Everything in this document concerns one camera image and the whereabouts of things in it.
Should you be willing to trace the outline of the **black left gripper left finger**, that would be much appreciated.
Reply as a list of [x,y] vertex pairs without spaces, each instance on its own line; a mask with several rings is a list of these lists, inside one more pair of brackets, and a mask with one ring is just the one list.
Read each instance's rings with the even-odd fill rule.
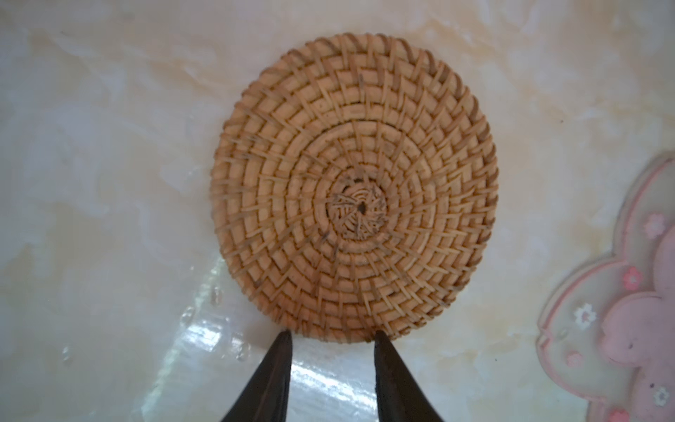
[[280,332],[221,421],[286,421],[292,361],[292,334]]

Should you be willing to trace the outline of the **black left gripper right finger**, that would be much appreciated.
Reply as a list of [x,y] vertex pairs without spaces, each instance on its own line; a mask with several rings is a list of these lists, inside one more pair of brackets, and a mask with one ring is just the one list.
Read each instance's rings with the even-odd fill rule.
[[442,421],[383,331],[374,336],[374,366],[380,421]]

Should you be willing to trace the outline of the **pink flower silicone coaster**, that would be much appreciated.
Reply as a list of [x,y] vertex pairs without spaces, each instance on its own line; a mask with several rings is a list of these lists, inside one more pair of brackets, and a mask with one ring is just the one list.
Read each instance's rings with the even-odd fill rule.
[[590,421],[674,418],[674,156],[654,158],[615,223],[611,251],[545,305],[536,348]]

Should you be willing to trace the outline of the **round woven rattan coaster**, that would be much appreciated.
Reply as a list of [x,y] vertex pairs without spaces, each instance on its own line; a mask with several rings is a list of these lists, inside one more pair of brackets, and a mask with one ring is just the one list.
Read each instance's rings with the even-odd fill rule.
[[497,149],[477,98],[406,40],[288,51],[223,124],[210,198],[230,275],[274,323],[400,338],[467,286],[490,239]]

